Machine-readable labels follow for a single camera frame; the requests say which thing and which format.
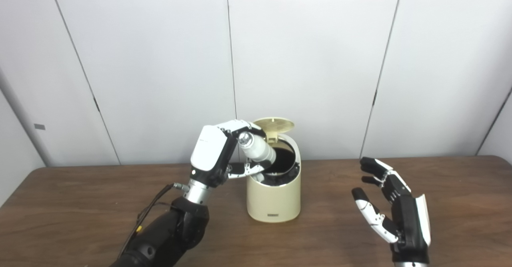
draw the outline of cable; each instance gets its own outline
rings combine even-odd
[[[160,202],[155,203],[155,205],[153,205],[153,206],[156,206],[156,205],[165,205],[165,206],[169,206],[169,207],[171,207],[171,206],[172,206],[171,204],[169,204],[169,203],[167,203],[167,202],[161,202],[161,201],[160,201]],[[137,215],[137,221],[139,221],[140,216],[142,215],[142,213],[143,213],[144,211],[148,210],[148,208],[149,208],[149,206],[146,206],[146,207],[144,207],[144,209],[142,209],[142,211],[140,211],[140,212],[139,212],[139,214]]]
[[[137,228],[139,228],[140,224],[144,221],[144,219],[146,219],[146,216],[148,216],[148,213],[151,211],[152,207],[154,205],[157,205],[157,200],[159,200],[164,194],[166,194],[169,190],[172,189],[172,187],[174,187],[174,183],[173,184],[169,184],[169,185],[166,185],[156,196],[155,198],[153,198],[153,200],[151,201],[151,203],[146,207],[144,208],[141,213],[139,213],[139,216],[137,216],[137,222],[135,224],[135,227],[133,227],[132,231],[130,232],[130,234],[128,235],[128,238],[126,238],[126,241],[124,242],[123,244],[123,247],[121,248],[121,252],[119,252],[119,255],[117,256],[117,258],[119,259],[121,257],[121,255],[124,253],[124,251],[126,251],[126,247],[128,247],[128,244],[130,243],[130,241],[132,240],[135,232],[137,232]]]

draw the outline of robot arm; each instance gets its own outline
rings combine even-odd
[[[121,253],[110,267],[171,267],[203,238],[210,219],[206,201],[212,190],[229,178],[264,171],[276,160],[265,132],[253,123],[232,120],[204,126],[190,159],[188,185],[167,185],[141,213]],[[239,145],[251,163],[229,163]],[[170,210],[142,229],[142,221],[156,201],[172,187],[184,191]]]
[[[370,226],[391,246],[396,267],[426,267],[429,263],[430,222],[425,195],[413,198],[411,189],[393,168],[378,159],[363,157],[364,183],[377,185],[391,204],[392,220],[380,214],[361,188],[352,195]]]

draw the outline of brown table surface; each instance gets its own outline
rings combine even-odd
[[[426,194],[434,267],[512,266],[512,167],[494,156],[395,158],[413,194]],[[188,182],[189,165],[47,167],[32,172],[0,209],[0,266],[106,267],[135,216],[166,183]],[[389,246],[351,196],[357,160],[304,161],[302,212],[287,223],[249,217],[245,180],[212,194],[201,243],[178,267],[390,267]],[[389,214],[377,187],[364,186]],[[170,191],[165,200],[181,196]],[[152,212],[163,212],[164,205]]]

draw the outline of white backdrop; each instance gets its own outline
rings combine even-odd
[[[0,206],[34,169],[44,167],[39,154],[0,91]]]
[[[0,18],[0,83],[47,163],[117,164],[55,1],[0,0]]]
[[[512,0],[400,0],[363,155],[475,155],[512,86]]]
[[[57,1],[0,0],[0,84],[49,165],[187,162],[262,116],[304,159],[474,155],[512,86],[512,0]]]

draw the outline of cream trash can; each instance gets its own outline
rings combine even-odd
[[[267,143],[276,151],[276,161],[262,173],[247,178],[247,212],[255,220],[279,223],[300,213],[300,153],[284,132],[294,127],[285,118],[254,121],[267,134]]]

